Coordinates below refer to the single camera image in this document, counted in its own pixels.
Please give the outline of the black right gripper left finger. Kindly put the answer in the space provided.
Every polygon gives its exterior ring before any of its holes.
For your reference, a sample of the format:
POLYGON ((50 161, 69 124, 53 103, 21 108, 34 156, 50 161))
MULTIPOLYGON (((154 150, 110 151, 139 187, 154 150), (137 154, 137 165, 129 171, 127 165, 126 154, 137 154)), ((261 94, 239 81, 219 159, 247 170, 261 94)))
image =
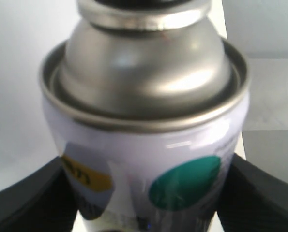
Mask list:
POLYGON ((76 214, 60 158, 0 191, 0 232, 70 232, 76 214))

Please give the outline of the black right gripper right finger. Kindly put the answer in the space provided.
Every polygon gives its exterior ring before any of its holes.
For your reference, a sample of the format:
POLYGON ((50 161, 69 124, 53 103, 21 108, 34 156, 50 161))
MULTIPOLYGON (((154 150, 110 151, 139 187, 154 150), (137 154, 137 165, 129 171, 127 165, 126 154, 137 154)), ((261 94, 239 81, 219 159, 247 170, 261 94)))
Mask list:
POLYGON ((214 214, 225 232, 288 232, 288 183, 237 154, 212 203, 204 213, 204 232, 214 214))

